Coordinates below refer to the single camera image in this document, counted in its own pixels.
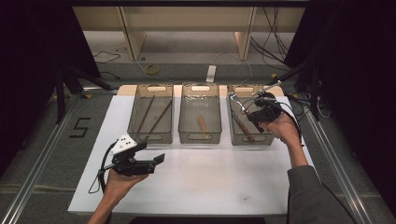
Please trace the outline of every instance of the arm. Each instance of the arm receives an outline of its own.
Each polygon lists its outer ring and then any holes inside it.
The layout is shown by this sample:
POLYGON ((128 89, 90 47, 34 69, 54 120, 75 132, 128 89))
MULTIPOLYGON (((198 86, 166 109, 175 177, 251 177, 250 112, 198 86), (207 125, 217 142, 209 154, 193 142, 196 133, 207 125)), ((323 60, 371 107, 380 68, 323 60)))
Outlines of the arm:
POLYGON ((260 125, 288 147, 291 163, 288 170, 290 223, 345 223, 340 205, 322 187, 314 167, 308 165, 299 134, 290 118, 282 113, 275 121, 260 125))
POLYGON ((89 224, 105 223, 114 207, 125 197, 128 191, 148 175, 124 176, 118 175, 113 169, 108 172, 105 194, 99 202, 89 224))

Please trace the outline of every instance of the person's right hand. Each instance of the person's right hand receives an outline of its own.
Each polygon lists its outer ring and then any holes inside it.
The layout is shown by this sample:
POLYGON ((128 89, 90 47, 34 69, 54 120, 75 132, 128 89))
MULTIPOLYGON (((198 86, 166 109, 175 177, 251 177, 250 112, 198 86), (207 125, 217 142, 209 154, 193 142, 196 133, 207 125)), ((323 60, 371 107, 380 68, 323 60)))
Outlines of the person's right hand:
POLYGON ((300 144, 299 133, 294 126, 293 121, 284 113, 272 122, 261 122, 260 127, 274 134, 276 138, 280 138, 286 145, 298 143, 300 144))

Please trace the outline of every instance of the floor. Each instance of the floor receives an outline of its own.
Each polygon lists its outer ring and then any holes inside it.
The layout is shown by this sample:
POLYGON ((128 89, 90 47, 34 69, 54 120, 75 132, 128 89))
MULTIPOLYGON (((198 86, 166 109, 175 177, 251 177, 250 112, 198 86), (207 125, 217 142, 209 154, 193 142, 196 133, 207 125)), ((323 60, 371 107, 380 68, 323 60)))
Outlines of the floor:
MULTIPOLYGON (((210 64, 217 66, 215 82, 219 84, 267 83, 271 75, 281 76, 288 68, 276 60, 262 59, 262 55, 250 46, 246 61, 237 58, 237 47, 232 33, 150 33, 138 61, 131 61, 125 48, 123 35, 117 32, 85 33, 92 54, 95 56, 102 80, 113 87, 125 84, 175 81, 205 81, 207 68, 210 64), (142 68, 148 64, 158 64, 160 73, 152 77, 146 76, 142 68)), ((261 44, 268 34, 254 34, 261 44)), ((288 46, 293 34, 282 34, 282 41, 288 46)), ((267 48, 281 58, 276 41, 271 38, 267 48)), ((295 77, 282 84, 285 93, 294 93, 295 77)), ((86 88, 84 95, 68 95, 66 103, 68 117, 61 127, 55 125, 57 107, 55 98, 50 98, 48 106, 43 110, 31 135, 26 139, 25 148, 21 149, 6 173, 0 179, 0 213, 4 216, 21 193, 25 181, 36 175, 34 188, 25 196, 17 214, 17 223, 85 223, 89 216, 78 216, 67 212, 73 198, 86 161, 90 156, 106 109, 115 91, 104 92, 86 80, 81 80, 86 88), (75 130, 76 123, 88 127, 83 137, 82 130, 75 130), (41 160, 41 169, 37 167, 41 160)), ((343 131, 337 124, 336 115, 327 117, 329 111, 323 108, 320 122, 313 122, 309 113, 305 113, 300 105, 290 102, 294 113, 301 124, 304 140, 316 166, 319 177, 332 192, 354 212, 350 206, 350 193, 346 192, 345 184, 340 183, 339 174, 334 171, 329 159, 329 150, 333 152, 348 180, 349 186, 356 192, 367 215, 367 222, 362 223, 396 223, 395 217, 384 204, 359 161, 353 156, 343 131), (314 131, 314 127, 323 128, 328 142, 323 144, 314 131)), ((112 223, 129 223, 130 216, 113 216, 112 223)), ((285 216, 266 217, 266 223, 285 223, 285 216)))

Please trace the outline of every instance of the table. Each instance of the table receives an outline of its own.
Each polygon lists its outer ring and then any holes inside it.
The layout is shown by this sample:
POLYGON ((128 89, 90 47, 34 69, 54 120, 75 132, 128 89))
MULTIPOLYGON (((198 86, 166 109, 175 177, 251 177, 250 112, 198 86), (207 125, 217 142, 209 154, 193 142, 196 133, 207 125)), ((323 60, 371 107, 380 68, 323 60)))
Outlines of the table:
MULTIPOLYGON (((113 212, 164 217, 286 214, 289 190, 287 170, 290 168, 286 146, 277 139, 267 147, 232 146, 225 86, 220 86, 223 130, 220 143, 180 144, 177 133, 180 89, 180 86, 175 86, 173 144, 148 145, 147 149, 136 154, 138 160, 151 160, 165 153, 164 163, 157 166, 153 175, 136 185, 113 212)), ((133 89, 121 88, 120 93, 131 94, 133 89)), ((277 99, 288 102, 284 96, 277 99)), ((133 101, 132 95, 113 97, 69 212, 89 214, 100 202, 102 192, 89 194, 88 190, 108 146, 126 133, 133 101)), ((306 147, 304 153, 313 165, 306 147)), ((107 158, 106 164, 110 164, 110 159, 107 158)))

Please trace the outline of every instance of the sleeve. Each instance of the sleeve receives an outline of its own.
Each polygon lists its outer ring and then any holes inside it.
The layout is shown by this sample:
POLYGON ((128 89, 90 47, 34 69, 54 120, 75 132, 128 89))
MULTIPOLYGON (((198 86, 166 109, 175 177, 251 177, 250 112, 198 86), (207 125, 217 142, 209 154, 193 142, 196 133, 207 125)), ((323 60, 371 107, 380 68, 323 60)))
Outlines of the sleeve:
POLYGON ((290 223, 345 223, 344 211, 322 187, 314 167, 288 170, 290 182, 290 223))

